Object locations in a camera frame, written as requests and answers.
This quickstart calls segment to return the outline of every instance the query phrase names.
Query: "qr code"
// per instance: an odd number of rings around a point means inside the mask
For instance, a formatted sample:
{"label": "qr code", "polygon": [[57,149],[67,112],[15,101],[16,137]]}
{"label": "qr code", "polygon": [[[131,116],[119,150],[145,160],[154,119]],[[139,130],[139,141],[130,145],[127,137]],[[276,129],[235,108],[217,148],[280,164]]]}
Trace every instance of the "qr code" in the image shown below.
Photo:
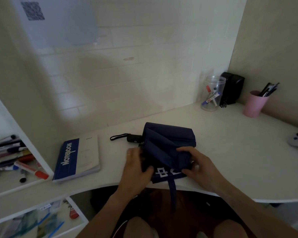
{"label": "qr code", "polygon": [[45,20],[42,10],[37,1],[21,2],[21,5],[29,21]]}

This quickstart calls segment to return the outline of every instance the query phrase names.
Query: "person's left hand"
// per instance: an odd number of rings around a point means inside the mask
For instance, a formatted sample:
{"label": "person's left hand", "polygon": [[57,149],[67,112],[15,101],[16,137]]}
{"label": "person's left hand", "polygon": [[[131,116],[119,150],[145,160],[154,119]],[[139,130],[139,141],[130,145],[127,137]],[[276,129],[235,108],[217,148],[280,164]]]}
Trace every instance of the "person's left hand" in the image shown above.
{"label": "person's left hand", "polygon": [[150,182],[153,171],[153,167],[150,166],[145,172],[142,172],[140,148],[128,149],[123,175],[116,191],[119,199],[129,202],[138,195]]}

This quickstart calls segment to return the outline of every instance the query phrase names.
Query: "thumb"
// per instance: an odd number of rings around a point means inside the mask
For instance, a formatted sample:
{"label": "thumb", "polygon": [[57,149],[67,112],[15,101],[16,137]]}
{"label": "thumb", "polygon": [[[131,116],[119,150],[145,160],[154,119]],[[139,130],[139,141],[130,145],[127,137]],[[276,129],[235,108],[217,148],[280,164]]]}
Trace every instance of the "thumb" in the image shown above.
{"label": "thumb", "polygon": [[151,179],[151,176],[154,172],[153,166],[149,166],[147,170],[144,172],[145,176]]}
{"label": "thumb", "polygon": [[181,170],[181,172],[184,173],[186,176],[190,177],[191,179],[195,178],[194,172],[189,169],[183,169]]}

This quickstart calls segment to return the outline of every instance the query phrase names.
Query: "white brick wall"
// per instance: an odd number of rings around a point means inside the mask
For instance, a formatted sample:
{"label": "white brick wall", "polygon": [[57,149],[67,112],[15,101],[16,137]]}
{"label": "white brick wall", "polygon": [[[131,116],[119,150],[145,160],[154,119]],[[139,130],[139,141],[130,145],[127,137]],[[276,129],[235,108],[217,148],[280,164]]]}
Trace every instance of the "white brick wall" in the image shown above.
{"label": "white brick wall", "polygon": [[36,50],[37,83],[75,133],[193,103],[227,70],[245,3],[91,0],[99,42]]}

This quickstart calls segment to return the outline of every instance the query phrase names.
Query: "leg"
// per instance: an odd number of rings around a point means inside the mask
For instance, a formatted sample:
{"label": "leg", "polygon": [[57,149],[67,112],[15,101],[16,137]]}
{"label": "leg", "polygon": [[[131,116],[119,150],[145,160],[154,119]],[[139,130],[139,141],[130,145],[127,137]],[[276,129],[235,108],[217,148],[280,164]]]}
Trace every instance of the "leg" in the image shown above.
{"label": "leg", "polygon": [[235,221],[225,220],[215,227],[214,238],[248,238],[244,228]]}
{"label": "leg", "polygon": [[153,238],[150,226],[140,217],[134,217],[128,221],[124,238]]}

